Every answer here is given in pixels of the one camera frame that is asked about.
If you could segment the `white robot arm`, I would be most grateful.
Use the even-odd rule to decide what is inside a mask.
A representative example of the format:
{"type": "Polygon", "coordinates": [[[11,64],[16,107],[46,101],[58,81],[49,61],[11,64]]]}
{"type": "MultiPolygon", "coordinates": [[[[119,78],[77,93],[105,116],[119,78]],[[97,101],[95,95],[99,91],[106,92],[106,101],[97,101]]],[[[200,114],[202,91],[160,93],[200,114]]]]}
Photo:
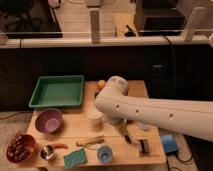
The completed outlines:
{"type": "Polygon", "coordinates": [[[213,142],[213,101],[128,96],[128,81],[112,76],[96,96],[96,108],[111,123],[130,119],[213,142]]]}

